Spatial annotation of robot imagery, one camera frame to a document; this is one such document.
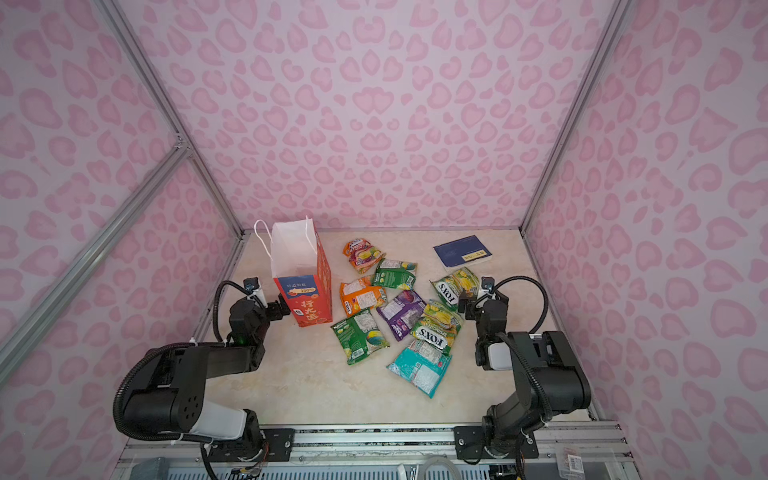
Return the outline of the green Fox's candy packet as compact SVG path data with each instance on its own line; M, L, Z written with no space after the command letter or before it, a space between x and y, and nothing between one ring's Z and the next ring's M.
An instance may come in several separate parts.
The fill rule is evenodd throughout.
M463 325L464 319L457 312L436 300L430 300L410 334L449 355Z
M481 282L469 268L459 268L430 282L439 299L451 311L457 312L462 297L471 299L478 296Z

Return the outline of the red white paper bag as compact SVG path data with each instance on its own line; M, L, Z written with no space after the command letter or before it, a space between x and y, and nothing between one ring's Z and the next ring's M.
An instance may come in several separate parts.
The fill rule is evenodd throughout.
M269 226L259 219L253 231L270 261L273 280L297 324L333 321L332 273L314 221L307 217Z

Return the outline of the purple snack packet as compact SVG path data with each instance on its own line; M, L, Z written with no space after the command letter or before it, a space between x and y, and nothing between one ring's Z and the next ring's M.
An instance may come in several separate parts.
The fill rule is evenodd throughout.
M397 341L403 340L421 318L427 303L414 291L403 290L377 313L386 322Z

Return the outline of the teal snack packet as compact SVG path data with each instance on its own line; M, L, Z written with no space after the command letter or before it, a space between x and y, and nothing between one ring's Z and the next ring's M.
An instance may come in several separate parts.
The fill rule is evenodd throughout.
M387 369L433 398L451 360L451 355L426 341L413 339Z

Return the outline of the small green snack packet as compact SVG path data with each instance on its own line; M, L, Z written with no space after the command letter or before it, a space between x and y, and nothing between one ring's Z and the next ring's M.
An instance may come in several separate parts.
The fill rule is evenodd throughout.
M372 284L396 290L412 290L416 282L417 264L382 259L376 268Z

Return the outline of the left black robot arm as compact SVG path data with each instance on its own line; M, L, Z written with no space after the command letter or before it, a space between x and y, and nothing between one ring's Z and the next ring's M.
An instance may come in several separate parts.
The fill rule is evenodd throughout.
M264 461L268 440L257 415L205 398L207 381L256 371L270 325L290 313L283 298L242 298L230 308L226 342L188 342L149 350L122 380L113 401L118 431L132 439L196 442L214 462Z

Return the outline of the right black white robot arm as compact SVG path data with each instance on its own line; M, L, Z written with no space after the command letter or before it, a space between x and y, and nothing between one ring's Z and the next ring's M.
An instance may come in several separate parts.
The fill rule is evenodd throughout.
M518 464L535 459L536 431L591 405L587 376L563 332L508 331L506 300L484 299L465 313L476 321L476 364L485 371L512 372L515 391L490 406L480 425L454 429L456 457L471 465L492 458Z

